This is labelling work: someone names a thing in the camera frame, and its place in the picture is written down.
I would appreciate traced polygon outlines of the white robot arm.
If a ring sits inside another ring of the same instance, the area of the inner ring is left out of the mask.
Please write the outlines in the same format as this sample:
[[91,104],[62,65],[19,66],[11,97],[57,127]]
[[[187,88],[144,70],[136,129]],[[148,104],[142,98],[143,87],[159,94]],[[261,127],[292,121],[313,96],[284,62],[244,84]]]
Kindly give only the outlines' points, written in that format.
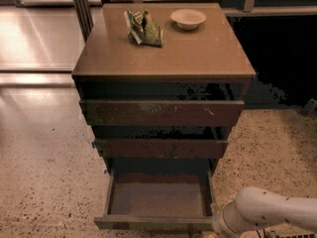
[[282,223],[317,232],[317,199],[282,196],[248,186],[211,217],[212,230],[221,238],[239,238],[245,232]]

